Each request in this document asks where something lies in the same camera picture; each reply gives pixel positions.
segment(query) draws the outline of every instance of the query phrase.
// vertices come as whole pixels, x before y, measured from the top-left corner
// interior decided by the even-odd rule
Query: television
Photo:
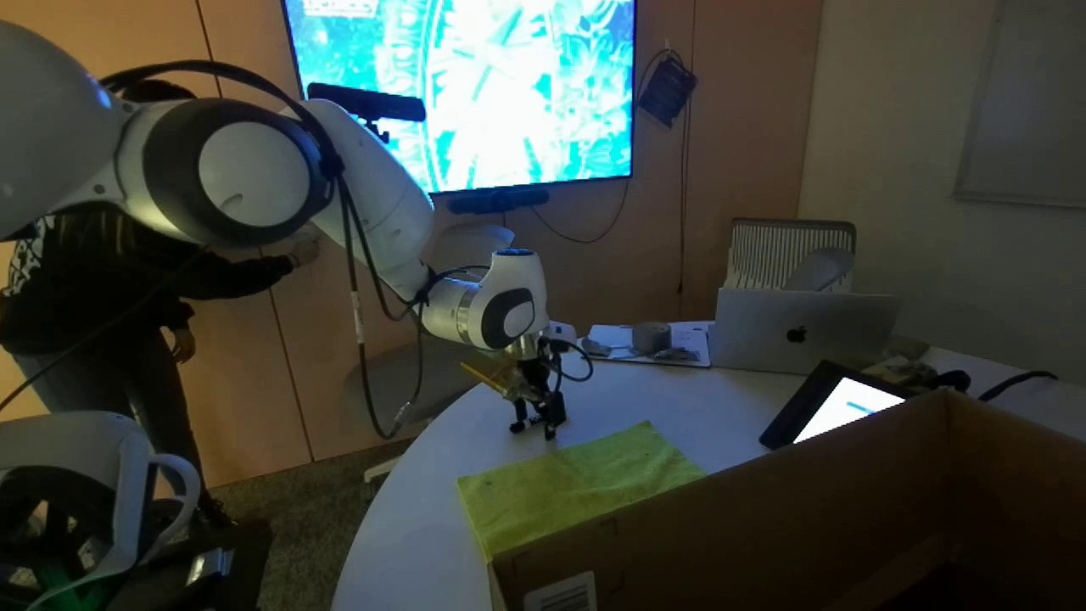
[[[384,118],[428,193],[541,193],[634,171],[637,0],[283,0],[303,96],[426,103]]]

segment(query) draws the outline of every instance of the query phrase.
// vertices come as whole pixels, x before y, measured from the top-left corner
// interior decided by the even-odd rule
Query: laptop
[[[871,293],[762,293],[716,295],[710,357],[729,369],[813,373],[822,359],[868,368],[882,357],[900,298]]]

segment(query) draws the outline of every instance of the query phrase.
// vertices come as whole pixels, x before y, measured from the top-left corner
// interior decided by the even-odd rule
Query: tablet
[[[785,411],[762,436],[762,443],[785,448],[841,428],[850,422],[879,415],[904,403],[904,395],[894,395],[891,384],[863,377],[841,363],[822,359],[801,390],[791,395]]]

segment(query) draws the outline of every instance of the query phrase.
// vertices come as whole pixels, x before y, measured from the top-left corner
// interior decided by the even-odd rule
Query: small object
[[[665,53],[651,69],[648,86],[637,103],[648,115],[671,126],[695,86],[701,86],[701,77],[682,64],[682,58]]]
[[[671,327],[665,322],[642,322],[632,329],[637,357],[658,357],[671,346]]]

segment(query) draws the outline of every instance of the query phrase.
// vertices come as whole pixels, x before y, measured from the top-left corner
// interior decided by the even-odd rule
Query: cardboard box
[[[514,611],[1086,606],[1086,443],[931,395],[501,552],[494,578]]]

